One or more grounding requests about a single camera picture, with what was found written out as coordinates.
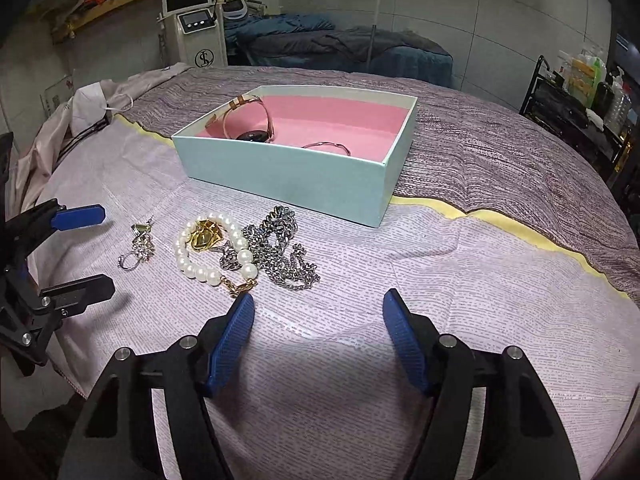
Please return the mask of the beige leather strap watch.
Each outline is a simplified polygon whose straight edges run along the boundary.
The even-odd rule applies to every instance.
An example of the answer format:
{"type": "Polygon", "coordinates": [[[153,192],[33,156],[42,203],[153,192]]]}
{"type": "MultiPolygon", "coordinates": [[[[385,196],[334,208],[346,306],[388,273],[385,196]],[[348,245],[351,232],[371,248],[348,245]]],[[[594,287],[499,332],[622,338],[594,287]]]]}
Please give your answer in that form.
{"type": "Polygon", "coordinates": [[[259,96],[237,96],[213,112],[203,133],[211,138],[271,143],[276,137],[273,120],[259,96]]]}

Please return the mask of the white face mask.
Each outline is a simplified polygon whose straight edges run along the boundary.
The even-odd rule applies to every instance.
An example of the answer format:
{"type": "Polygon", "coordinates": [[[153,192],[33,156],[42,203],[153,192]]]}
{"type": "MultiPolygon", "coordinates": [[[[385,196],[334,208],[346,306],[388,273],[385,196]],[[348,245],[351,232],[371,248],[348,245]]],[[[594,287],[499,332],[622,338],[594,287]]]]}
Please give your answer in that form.
{"type": "Polygon", "coordinates": [[[70,132],[78,136],[95,126],[108,114],[130,110],[134,98],[111,79],[105,79],[79,88],[72,99],[70,132]]]}

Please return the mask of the clear pump bottle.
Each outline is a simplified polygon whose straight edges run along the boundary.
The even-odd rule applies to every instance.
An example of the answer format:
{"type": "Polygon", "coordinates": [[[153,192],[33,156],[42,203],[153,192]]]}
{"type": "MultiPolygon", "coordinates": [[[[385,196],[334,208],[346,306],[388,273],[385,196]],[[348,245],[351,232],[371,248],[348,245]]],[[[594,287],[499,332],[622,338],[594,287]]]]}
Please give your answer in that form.
{"type": "Polygon", "coordinates": [[[613,93],[611,105],[606,112],[604,124],[614,134],[620,134],[626,122],[628,110],[631,107],[631,99],[624,87],[625,72],[621,67],[617,67],[617,74],[613,77],[611,90],[613,93]]]}

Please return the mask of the teal box pink lining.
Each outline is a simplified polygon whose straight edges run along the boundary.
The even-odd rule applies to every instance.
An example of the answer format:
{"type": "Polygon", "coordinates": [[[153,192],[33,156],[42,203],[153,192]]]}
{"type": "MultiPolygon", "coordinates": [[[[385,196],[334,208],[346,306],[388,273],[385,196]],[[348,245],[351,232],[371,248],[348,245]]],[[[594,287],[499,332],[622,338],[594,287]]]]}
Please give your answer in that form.
{"type": "Polygon", "coordinates": [[[196,180],[280,200],[376,228],[408,156],[418,100],[395,92],[268,84],[271,143],[211,138],[210,110],[171,138],[186,174],[196,180]]]}

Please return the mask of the pink satin cloth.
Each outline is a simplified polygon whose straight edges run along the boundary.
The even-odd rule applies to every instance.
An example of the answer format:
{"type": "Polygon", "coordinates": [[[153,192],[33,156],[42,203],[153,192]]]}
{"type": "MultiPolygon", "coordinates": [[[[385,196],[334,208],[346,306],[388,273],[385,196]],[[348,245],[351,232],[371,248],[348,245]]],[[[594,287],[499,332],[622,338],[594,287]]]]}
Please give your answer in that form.
{"type": "MultiPolygon", "coordinates": [[[[119,90],[124,90],[134,98],[140,98],[154,87],[185,72],[189,66],[183,62],[169,65],[158,70],[138,73],[121,82],[114,81],[119,90]]],[[[8,216],[10,218],[35,205],[38,197],[55,170],[56,163],[63,151],[65,141],[75,141],[80,137],[72,136],[72,99],[59,105],[53,114],[42,124],[32,145],[15,162],[10,163],[8,216]]]]}

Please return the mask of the white beauty machine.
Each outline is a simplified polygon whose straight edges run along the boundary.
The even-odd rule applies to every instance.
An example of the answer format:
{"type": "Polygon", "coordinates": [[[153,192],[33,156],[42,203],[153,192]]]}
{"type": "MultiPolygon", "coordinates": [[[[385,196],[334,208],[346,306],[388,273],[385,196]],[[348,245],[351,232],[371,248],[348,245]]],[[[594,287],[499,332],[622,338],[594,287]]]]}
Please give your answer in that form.
{"type": "Polygon", "coordinates": [[[160,27],[170,64],[228,66],[224,17],[217,0],[162,0],[160,27]]]}

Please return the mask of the black trolley rack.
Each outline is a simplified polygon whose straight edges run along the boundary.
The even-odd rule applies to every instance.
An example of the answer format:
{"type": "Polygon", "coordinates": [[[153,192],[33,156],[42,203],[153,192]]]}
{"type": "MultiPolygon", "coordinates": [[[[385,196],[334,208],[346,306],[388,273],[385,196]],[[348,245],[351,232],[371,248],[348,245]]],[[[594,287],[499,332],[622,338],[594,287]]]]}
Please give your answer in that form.
{"type": "Polygon", "coordinates": [[[558,84],[560,75],[549,70],[549,63],[539,55],[520,114],[574,148],[603,180],[613,180],[628,141],[607,126],[597,126],[588,108],[558,84]]]}

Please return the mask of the massage bed dark blankets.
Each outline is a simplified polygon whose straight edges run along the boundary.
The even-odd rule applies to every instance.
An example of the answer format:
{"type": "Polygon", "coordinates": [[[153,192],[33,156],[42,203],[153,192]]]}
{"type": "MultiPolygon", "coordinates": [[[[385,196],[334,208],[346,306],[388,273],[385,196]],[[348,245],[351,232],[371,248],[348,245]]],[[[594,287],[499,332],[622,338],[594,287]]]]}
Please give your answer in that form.
{"type": "Polygon", "coordinates": [[[337,29],[318,14],[247,16],[224,23],[227,48],[245,64],[411,78],[449,88],[454,59],[411,30],[337,29]]]}

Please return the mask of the purple striped blanket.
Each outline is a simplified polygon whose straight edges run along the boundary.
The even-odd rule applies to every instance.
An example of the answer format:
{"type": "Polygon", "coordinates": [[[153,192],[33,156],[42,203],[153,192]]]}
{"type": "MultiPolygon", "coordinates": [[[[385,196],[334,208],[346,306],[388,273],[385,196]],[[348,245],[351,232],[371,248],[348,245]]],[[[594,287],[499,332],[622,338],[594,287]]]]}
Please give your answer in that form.
{"type": "Polygon", "coordinates": [[[498,211],[584,255],[613,286],[639,298],[638,242],[597,171],[553,134],[493,102],[408,78],[232,66],[190,68],[144,92],[125,116],[146,131],[171,136],[262,84],[415,96],[418,117],[396,195],[436,198],[464,212],[498,211]]]}

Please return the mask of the green bottle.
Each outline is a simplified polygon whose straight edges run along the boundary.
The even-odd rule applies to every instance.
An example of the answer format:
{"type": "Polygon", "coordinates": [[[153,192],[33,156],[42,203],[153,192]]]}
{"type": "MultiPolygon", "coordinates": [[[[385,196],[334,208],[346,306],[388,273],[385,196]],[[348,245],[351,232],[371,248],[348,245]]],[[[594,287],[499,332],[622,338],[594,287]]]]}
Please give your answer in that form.
{"type": "Polygon", "coordinates": [[[606,64],[600,56],[593,56],[590,66],[593,70],[593,84],[590,91],[589,104],[592,104],[598,90],[598,85],[605,80],[606,64]]]}

